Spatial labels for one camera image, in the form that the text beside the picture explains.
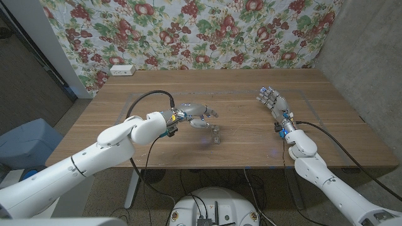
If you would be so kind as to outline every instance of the white wall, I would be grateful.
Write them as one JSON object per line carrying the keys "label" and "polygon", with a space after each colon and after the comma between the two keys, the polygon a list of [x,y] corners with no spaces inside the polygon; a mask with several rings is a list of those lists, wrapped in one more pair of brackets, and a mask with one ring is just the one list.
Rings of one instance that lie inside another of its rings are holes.
{"label": "white wall", "polygon": [[92,98],[64,54],[39,1],[3,0],[3,3],[68,83],[77,97]]}

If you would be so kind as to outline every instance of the blue object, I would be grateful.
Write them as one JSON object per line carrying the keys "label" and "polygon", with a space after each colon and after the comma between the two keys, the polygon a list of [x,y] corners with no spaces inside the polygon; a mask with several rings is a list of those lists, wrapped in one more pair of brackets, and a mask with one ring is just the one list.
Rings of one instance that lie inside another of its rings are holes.
{"label": "blue object", "polygon": [[12,170],[45,165],[62,139],[43,119],[27,122],[0,136],[0,163]]}
{"label": "blue object", "polygon": [[27,178],[29,178],[30,176],[33,176],[37,173],[38,171],[33,169],[33,170],[29,170],[27,173],[25,173],[25,175],[23,176],[22,180],[25,180]]}
{"label": "blue object", "polygon": [[279,136],[282,137],[282,138],[285,137],[285,135],[284,135],[284,133],[283,133],[283,130],[279,131]]}

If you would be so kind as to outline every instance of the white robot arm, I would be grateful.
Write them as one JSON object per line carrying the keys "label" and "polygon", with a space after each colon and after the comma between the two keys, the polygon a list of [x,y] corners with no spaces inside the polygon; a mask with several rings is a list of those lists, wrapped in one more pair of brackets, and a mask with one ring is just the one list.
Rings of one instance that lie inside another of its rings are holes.
{"label": "white robot arm", "polygon": [[321,189],[353,225],[402,225],[402,213],[372,204],[327,168],[314,141],[297,129],[293,113],[278,91],[263,87],[257,100],[272,110],[280,136],[294,144],[289,155],[295,160],[296,172]]}
{"label": "white robot arm", "polygon": [[123,123],[101,132],[93,145],[0,190],[0,218],[29,218],[44,211],[87,176],[130,159],[135,152],[132,142],[145,145],[157,137],[172,136],[177,131],[176,125],[182,121],[189,121],[195,128],[209,127],[206,122],[194,124],[192,121],[195,119],[189,117],[209,113],[218,117],[212,109],[192,103],[178,109],[147,114],[146,120],[139,116],[127,118]]}

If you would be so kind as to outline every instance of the gray wall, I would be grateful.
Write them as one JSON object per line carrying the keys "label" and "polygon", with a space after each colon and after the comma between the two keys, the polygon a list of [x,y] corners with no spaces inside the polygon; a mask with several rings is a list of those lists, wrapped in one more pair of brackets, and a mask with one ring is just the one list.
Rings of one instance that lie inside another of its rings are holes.
{"label": "gray wall", "polygon": [[315,66],[398,152],[402,151],[401,39],[402,1],[346,0]]}
{"label": "gray wall", "polygon": [[64,54],[39,0],[3,0],[3,3],[68,83],[76,96],[78,98],[92,98]]}

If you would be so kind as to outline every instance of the table leg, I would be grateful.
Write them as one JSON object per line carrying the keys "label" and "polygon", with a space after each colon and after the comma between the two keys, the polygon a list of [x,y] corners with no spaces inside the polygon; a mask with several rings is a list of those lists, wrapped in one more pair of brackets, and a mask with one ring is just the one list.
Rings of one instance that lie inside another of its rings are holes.
{"label": "table leg", "polygon": [[130,180],[130,185],[128,186],[128,191],[126,195],[126,201],[124,202],[124,208],[125,209],[130,209],[133,207],[134,199],[137,195],[137,191],[139,188],[139,184],[141,183],[141,179],[139,179],[139,176],[137,175],[135,169],[133,170],[133,173],[131,174],[131,180]]}

